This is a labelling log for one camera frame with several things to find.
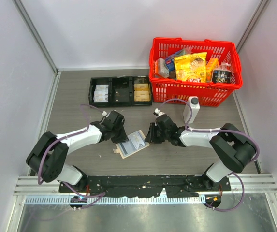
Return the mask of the beige leather card holder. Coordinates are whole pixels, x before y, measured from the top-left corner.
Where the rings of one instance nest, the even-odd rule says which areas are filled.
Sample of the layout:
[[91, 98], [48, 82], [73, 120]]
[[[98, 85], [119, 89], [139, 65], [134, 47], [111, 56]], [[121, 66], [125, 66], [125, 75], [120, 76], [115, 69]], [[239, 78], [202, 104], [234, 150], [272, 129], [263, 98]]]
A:
[[[138, 131], [141, 133], [142, 137], [145, 139], [146, 136], [144, 135], [142, 130], [138, 130]], [[135, 153], [137, 153], [137, 152], [139, 152], [139, 151], [141, 151], [141, 150], [143, 150], [143, 149], [150, 146], [150, 144], [148, 142], [145, 142], [145, 144], [146, 145], [143, 148], [140, 148], [139, 150], [135, 150], [132, 143], [128, 140], [124, 143], [116, 144], [116, 148], [113, 149], [113, 152], [115, 154], [119, 154], [123, 159], [125, 159], [125, 158], [127, 158], [127, 157], [129, 157], [129, 156], [131, 156], [131, 155], [133, 155], [133, 154], [135, 154]]]

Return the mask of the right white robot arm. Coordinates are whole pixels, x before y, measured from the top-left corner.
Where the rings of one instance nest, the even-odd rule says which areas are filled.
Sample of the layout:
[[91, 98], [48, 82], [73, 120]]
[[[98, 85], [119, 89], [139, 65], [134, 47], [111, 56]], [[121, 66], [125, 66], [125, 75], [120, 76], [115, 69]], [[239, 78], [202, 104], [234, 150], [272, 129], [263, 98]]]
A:
[[202, 186], [208, 191], [217, 188], [226, 176], [241, 173], [260, 152], [257, 143], [233, 124], [226, 123], [214, 129], [179, 127], [166, 114], [159, 115], [150, 124], [145, 141], [151, 144], [168, 141], [178, 147], [199, 146], [213, 149], [219, 161], [211, 164], [202, 175]]

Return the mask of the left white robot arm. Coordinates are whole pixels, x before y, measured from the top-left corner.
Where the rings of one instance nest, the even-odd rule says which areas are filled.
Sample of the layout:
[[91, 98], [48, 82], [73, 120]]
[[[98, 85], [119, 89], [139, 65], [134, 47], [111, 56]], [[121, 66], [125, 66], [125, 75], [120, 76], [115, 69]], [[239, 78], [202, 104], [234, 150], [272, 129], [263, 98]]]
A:
[[66, 134], [44, 133], [26, 159], [26, 164], [37, 173], [39, 185], [57, 180], [75, 192], [82, 192], [88, 185], [87, 175], [76, 166], [65, 163], [72, 152], [88, 145], [107, 140], [114, 144], [128, 140], [124, 129], [124, 116], [111, 111], [103, 113], [100, 121]]

